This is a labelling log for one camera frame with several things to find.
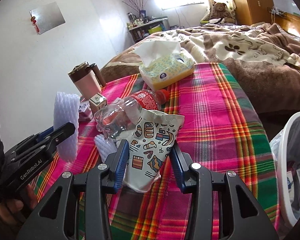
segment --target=human hand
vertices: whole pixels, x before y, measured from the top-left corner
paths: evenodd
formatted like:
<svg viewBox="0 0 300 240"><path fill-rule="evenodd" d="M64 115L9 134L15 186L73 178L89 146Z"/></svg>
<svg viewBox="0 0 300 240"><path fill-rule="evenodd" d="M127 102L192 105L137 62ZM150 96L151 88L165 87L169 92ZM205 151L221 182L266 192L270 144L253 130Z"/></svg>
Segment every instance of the human hand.
<svg viewBox="0 0 300 240"><path fill-rule="evenodd" d="M30 184L26 186L27 194L30 199L30 208L34 209L38 203L37 196L34 194L33 188ZM23 202L17 199L7 200L7 206L10 209L11 213L15 214L23 209ZM0 203L0 217L8 225L16 225L17 221L13 218L10 212L7 210L4 203Z"/></svg>

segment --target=brown fleece blanket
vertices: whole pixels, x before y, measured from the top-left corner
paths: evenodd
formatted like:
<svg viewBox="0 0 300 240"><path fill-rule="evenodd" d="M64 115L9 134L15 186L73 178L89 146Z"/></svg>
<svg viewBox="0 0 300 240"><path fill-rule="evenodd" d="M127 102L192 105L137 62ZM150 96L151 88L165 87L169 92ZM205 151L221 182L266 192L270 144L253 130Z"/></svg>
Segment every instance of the brown fleece blanket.
<svg viewBox="0 0 300 240"><path fill-rule="evenodd" d="M155 33L114 57L101 73L106 82L138 73L141 59L133 53L145 40L178 41L196 63L223 63L241 85L257 113L300 109L300 42L280 33L277 24L177 29Z"/></svg>

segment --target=white trash bin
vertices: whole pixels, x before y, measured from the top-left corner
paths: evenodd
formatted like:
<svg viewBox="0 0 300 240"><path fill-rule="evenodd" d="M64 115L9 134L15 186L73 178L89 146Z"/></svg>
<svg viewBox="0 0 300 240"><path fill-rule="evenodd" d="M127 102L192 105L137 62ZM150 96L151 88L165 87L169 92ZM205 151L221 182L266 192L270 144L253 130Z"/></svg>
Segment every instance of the white trash bin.
<svg viewBox="0 0 300 240"><path fill-rule="evenodd" d="M300 211L291 207L287 183L287 162L295 161L297 168L300 168L300 112L288 120L283 130L271 140L270 147L276 158L280 211L286 226L292 228L300 217Z"/></svg>

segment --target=yellow tissue package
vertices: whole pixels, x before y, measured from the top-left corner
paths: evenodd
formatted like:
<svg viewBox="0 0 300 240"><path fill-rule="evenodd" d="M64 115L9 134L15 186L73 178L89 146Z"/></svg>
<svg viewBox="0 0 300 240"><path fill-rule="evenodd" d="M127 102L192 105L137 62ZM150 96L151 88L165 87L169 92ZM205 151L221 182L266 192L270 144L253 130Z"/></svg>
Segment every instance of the yellow tissue package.
<svg viewBox="0 0 300 240"><path fill-rule="evenodd" d="M147 67L141 64L139 71L151 90L157 91L191 75L194 63L191 55L182 50L180 53L159 57Z"/></svg>

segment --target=plastic bottle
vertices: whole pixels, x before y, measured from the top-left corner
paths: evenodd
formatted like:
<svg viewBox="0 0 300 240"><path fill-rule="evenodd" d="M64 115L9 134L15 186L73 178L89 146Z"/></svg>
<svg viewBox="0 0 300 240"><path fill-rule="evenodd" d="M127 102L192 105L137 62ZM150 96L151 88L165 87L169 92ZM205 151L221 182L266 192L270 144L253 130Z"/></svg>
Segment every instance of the plastic bottle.
<svg viewBox="0 0 300 240"><path fill-rule="evenodd" d="M119 101L115 101L94 114L97 129L103 132L105 139L118 141L125 136L124 131L134 130L142 108L147 110L161 110L161 105L169 100L167 90L157 92L141 90Z"/></svg>

